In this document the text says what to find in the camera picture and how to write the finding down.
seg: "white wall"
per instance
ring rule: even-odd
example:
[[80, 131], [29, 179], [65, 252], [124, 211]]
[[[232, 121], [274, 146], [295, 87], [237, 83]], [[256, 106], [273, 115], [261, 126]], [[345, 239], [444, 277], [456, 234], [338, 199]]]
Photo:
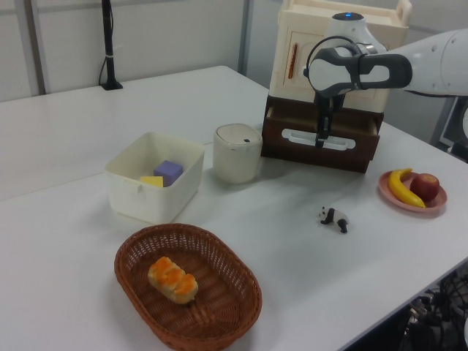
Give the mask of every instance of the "white wall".
[[[105, 57], [99, 0], [36, 0], [48, 93], [97, 85]], [[237, 70], [244, 1], [112, 0], [119, 81], [225, 65]]]
[[34, 67], [26, 64], [26, 42], [22, 35], [26, 33], [18, 21], [18, 9], [15, 0], [0, 1], [0, 102], [30, 97], [34, 93], [29, 72], [34, 80]]
[[[398, 0], [341, 0], [339, 2], [394, 9]], [[411, 0], [412, 17], [406, 43], [453, 29], [468, 27], [466, 0]], [[282, 0], [250, 0], [244, 74], [269, 87]], [[385, 121], [429, 143], [445, 99], [391, 91]]]

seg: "black pole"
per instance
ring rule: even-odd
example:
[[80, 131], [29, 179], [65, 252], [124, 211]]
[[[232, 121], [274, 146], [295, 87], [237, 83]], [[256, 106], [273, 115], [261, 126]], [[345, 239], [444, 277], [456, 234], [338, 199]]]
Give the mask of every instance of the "black pole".
[[110, 0], [102, 0], [102, 21], [104, 23], [105, 58], [107, 64], [107, 82], [101, 84], [105, 90], [122, 89], [116, 80], [114, 70], [114, 52], [112, 46], [112, 20], [110, 17]]

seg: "yellow banana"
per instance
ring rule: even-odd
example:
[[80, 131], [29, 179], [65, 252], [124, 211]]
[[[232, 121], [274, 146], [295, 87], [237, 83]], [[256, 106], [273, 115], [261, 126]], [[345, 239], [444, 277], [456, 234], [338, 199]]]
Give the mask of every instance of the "yellow banana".
[[426, 205], [424, 205], [424, 202], [421, 200], [421, 198], [418, 197], [414, 192], [411, 192], [409, 189], [407, 189], [406, 186], [401, 182], [401, 177], [411, 171], [411, 168], [406, 168], [404, 170], [394, 170], [392, 173], [390, 173], [390, 177], [388, 178], [388, 187], [392, 193], [403, 203], [425, 208]]

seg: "brown drawer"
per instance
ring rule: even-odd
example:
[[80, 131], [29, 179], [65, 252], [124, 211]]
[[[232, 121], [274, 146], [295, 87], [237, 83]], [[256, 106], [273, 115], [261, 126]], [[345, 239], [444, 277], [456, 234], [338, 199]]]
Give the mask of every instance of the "brown drawer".
[[379, 142], [382, 113], [342, 109], [333, 116], [331, 135], [353, 139], [345, 151], [293, 143], [284, 129], [317, 132], [318, 110], [310, 102], [268, 97], [263, 122], [262, 156], [365, 173]]

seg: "white container lid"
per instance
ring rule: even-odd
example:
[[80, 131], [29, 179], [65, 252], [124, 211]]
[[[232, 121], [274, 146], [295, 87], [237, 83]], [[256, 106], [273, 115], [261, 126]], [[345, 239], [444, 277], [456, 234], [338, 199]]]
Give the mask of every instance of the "white container lid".
[[228, 144], [246, 145], [262, 141], [262, 136], [246, 124], [228, 124], [216, 130], [218, 136]]

